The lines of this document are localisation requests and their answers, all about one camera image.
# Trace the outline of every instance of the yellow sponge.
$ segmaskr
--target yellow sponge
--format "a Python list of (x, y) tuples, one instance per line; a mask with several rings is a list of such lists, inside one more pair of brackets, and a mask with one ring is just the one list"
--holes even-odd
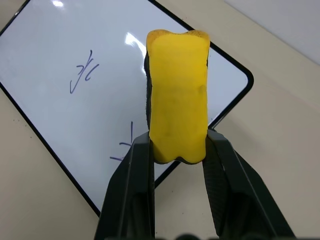
[(207, 60), (210, 38), (203, 31), (151, 31), (146, 38), (152, 82), (149, 137), (154, 157), (190, 164), (206, 156)]

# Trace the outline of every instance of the sponge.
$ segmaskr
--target sponge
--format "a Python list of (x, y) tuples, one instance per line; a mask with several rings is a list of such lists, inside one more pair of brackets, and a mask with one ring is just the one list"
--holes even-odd
[(210, 38), (203, 31), (154, 30), (146, 38), (146, 117), (154, 158), (196, 164), (206, 156)]

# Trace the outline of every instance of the small whiteboard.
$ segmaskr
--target small whiteboard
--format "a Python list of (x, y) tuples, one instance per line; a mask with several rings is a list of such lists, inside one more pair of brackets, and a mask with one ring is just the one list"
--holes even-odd
[[(148, 131), (143, 63), (155, 29), (191, 27), (154, 1), (29, 0), (0, 33), (1, 89), (97, 213), (133, 139)], [(209, 126), (252, 85), (211, 44)], [(156, 165), (155, 179), (169, 166)]]

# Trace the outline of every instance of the whiteboard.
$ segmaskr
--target whiteboard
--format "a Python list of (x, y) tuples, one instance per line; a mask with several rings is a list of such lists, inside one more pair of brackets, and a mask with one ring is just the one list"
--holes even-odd
[[(147, 34), (190, 28), (176, 20), (148, 0), (30, 0), (2, 31), (2, 90), (98, 210), (133, 139), (148, 131)], [(214, 125), (253, 79), (211, 46), (208, 123)], [(169, 165), (156, 164), (155, 179)]]

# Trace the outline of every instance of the beige table surface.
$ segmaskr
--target beige table surface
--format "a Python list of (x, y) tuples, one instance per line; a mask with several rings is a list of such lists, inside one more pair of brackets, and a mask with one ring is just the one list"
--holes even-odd
[[(23, 0), (0, 0), (0, 28)], [(217, 127), (258, 171), (294, 233), (320, 236), (320, 66), (223, 0), (159, 0), (254, 75)], [(89, 240), (98, 222), (0, 91), (0, 238)], [(157, 236), (215, 236), (202, 166), (181, 164), (155, 191)]]

